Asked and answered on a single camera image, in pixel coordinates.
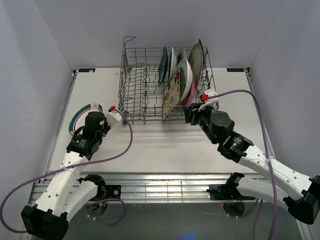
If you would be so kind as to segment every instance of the gray floor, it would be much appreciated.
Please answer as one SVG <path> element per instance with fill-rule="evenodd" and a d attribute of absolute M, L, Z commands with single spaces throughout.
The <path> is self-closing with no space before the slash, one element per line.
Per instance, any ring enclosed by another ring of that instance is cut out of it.
<path fill-rule="evenodd" d="M 246 203 L 246 210 L 252 203 Z M 258 207 L 242 219 L 208 215 L 201 211 L 223 214 L 218 203 L 184 204 L 129 204 L 127 216 L 116 226 L 105 226 L 86 218 L 85 210 L 78 212 L 69 225 L 65 240 L 250 240 Z M 110 204 L 102 219 L 116 221 L 122 214 L 120 204 Z M 266 240 L 272 222 L 273 205 L 263 203 L 256 228 L 256 240 Z M 278 208 L 273 240 L 300 240 L 293 217 Z"/>

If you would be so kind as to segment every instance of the black label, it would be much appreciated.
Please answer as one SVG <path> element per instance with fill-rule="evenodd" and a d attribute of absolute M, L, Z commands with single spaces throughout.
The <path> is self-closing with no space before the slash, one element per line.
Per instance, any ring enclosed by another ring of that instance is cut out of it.
<path fill-rule="evenodd" d="M 244 72 L 245 70 L 243 68 L 227 68 L 227 72 Z"/>
<path fill-rule="evenodd" d="M 96 71 L 95 68 L 80 68 L 79 73 L 94 73 Z"/>

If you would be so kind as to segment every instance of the red connector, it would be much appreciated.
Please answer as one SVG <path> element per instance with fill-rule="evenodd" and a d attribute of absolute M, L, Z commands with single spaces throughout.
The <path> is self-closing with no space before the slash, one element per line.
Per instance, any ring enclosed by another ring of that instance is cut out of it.
<path fill-rule="evenodd" d="M 203 94 L 201 100 L 202 101 L 207 101 L 208 100 L 209 95 L 208 94 Z"/>

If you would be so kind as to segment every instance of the white table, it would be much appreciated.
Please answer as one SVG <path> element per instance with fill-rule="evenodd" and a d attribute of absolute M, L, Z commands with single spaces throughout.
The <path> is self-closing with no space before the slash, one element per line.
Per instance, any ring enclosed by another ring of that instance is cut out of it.
<path fill-rule="evenodd" d="M 249 90 L 244 72 L 227 72 L 213 68 L 218 93 L 235 89 Z M 77 74 L 62 127 L 52 155 L 49 170 L 56 170 L 62 162 L 71 140 L 69 123 L 74 114 L 90 103 L 100 103 L 106 111 L 117 106 L 120 68 L 96 68 L 95 72 Z M 235 93 L 219 99 L 220 110 L 235 122 L 234 130 L 263 149 L 263 138 L 254 101 L 249 94 Z M 247 167 L 225 159 L 207 139 L 199 126 L 176 123 L 134 123 L 133 144 L 122 157 L 87 166 L 90 173 L 252 173 Z M 119 123 L 103 139 L 91 161 L 106 159 L 121 153 L 130 140 L 128 126 Z"/>

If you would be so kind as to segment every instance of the metal wire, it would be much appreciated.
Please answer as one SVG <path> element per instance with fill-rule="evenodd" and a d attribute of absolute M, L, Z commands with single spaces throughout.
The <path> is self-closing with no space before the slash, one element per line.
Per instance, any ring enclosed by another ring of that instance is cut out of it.
<path fill-rule="evenodd" d="M 164 108 L 174 106 L 163 106 L 164 91 L 168 84 L 167 77 L 162 84 L 158 84 L 158 67 L 161 61 L 163 47 L 127 47 L 127 43 L 135 39 L 135 36 L 126 36 L 123 39 L 122 60 L 119 81 L 119 105 L 127 119 L 134 124 L 136 122 L 166 123 L 184 121 L 182 108 L 177 106 L 170 113 L 163 113 Z M 184 47 L 189 56 L 193 47 Z M 200 96 L 207 89 L 216 89 L 214 75 L 208 48 L 205 51 L 205 65 L 202 78 L 198 83 L 193 103 L 199 103 Z M 217 103 L 213 110 L 219 109 Z"/>

